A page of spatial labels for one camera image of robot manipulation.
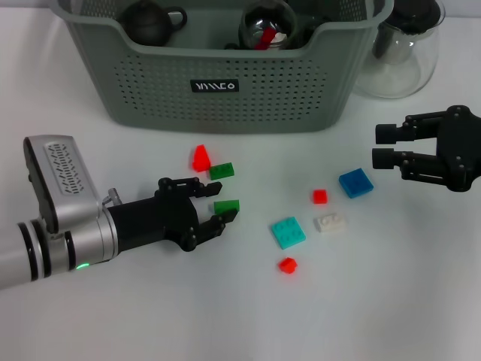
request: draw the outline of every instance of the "basket logo label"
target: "basket logo label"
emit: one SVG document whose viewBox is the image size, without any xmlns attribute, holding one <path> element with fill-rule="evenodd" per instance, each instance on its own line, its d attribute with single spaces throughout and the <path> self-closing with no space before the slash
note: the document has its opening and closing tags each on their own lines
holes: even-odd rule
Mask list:
<svg viewBox="0 0 481 361">
<path fill-rule="evenodd" d="M 235 93 L 239 91 L 239 80 L 191 80 L 193 93 Z"/>
</svg>

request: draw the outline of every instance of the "cyan lego brick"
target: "cyan lego brick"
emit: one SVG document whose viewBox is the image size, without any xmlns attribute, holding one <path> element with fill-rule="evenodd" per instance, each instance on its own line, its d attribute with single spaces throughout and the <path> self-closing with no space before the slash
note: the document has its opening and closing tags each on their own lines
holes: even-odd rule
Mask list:
<svg viewBox="0 0 481 361">
<path fill-rule="evenodd" d="M 274 224 L 272 233 L 283 250 L 306 240 L 306 235 L 295 217 Z"/>
<path fill-rule="evenodd" d="M 361 168 L 341 175 L 339 183 L 349 198 L 362 196 L 374 189 L 373 184 Z"/>
</svg>

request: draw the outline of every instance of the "lego brick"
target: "lego brick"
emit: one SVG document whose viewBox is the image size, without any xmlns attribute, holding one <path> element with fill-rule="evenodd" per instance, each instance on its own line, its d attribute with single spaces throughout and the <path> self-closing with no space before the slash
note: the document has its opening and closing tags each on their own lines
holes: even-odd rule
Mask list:
<svg viewBox="0 0 481 361">
<path fill-rule="evenodd" d="M 276 223 L 271 228 L 274 237 L 283 250 L 306 240 L 306 235 L 302 232 L 302 228 L 294 217 Z"/>
<path fill-rule="evenodd" d="M 213 211 L 215 214 L 222 214 L 231 209 L 237 209 L 237 212 L 241 210 L 241 205 L 238 200 L 234 201 L 221 201 L 213 203 Z"/>
<path fill-rule="evenodd" d="M 319 232 L 337 231 L 346 228 L 346 218 L 339 213 L 328 214 L 314 220 Z"/>
<path fill-rule="evenodd" d="M 256 50 L 267 50 L 269 45 L 276 36 L 276 30 L 272 28 L 266 28 L 262 33 L 261 41 L 256 45 Z"/>
<path fill-rule="evenodd" d="M 293 258 L 285 258 L 281 263 L 279 263 L 279 269 L 288 275 L 294 273 L 297 266 L 298 264 Z"/>
<path fill-rule="evenodd" d="M 196 147 L 192 168 L 195 171 L 208 171 L 210 169 L 210 159 L 204 145 L 198 145 Z"/>
<path fill-rule="evenodd" d="M 313 191 L 313 203 L 315 205 L 326 205 L 328 203 L 328 193 L 326 190 Z"/>
<path fill-rule="evenodd" d="M 361 168 L 341 175 L 339 177 L 339 183 L 349 198 L 362 196 L 374 189 L 373 184 Z"/>
<path fill-rule="evenodd" d="M 221 178 L 232 177 L 234 175 L 234 167 L 232 166 L 232 163 L 215 165 L 214 167 L 210 168 L 209 173 L 212 181 Z"/>
</svg>

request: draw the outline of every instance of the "glass jar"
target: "glass jar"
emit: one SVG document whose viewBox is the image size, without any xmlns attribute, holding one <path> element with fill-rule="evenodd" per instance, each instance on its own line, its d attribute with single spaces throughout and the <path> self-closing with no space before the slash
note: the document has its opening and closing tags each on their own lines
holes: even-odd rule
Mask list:
<svg viewBox="0 0 481 361">
<path fill-rule="evenodd" d="M 391 16 L 379 26 L 358 89 L 381 98 L 403 98 L 420 91 L 436 68 L 438 26 L 444 17 L 444 6 L 437 0 L 395 0 Z"/>
<path fill-rule="evenodd" d="M 259 0 L 250 4 L 242 14 L 239 26 L 239 41 L 242 49 L 256 49 L 266 29 L 282 34 L 274 39 L 269 50 L 288 49 L 295 40 L 298 21 L 295 12 L 282 0 Z"/>
</svg>

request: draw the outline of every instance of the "robotic arm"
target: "robotic arm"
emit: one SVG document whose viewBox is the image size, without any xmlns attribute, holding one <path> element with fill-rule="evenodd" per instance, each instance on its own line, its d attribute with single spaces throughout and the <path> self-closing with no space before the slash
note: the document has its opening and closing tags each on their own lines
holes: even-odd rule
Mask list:
<svg viewBox="0 0 481 361">
<path fill-rule="evenodd" d="M 227 211 L 199 223 L 190 198 L 215 196 L 222 184 L 205 186 L 198 178 L 162 178 L 154 197 L 127 204 L 112 189 L 102 201 L 72 137 L 28 137 L 23 148 L 40 217 L 0 229 L 0 289 L 107 262 L 163 239 L 189 252 L 220 236 L 237 215 Z"/>
<path fill-rule="evenodd" d="M 403 179 L 446 186 L 466 192 L 481 175 L 481 118 L 468 107 L 455 105 L 439 113 L 407 116 L 400 128 L 395 124 L 376 126 L 377 144 L 436 138 L 435 156 L 394 149 L 373 149 L 374 169 L 398 166 Z"/>
</svg>

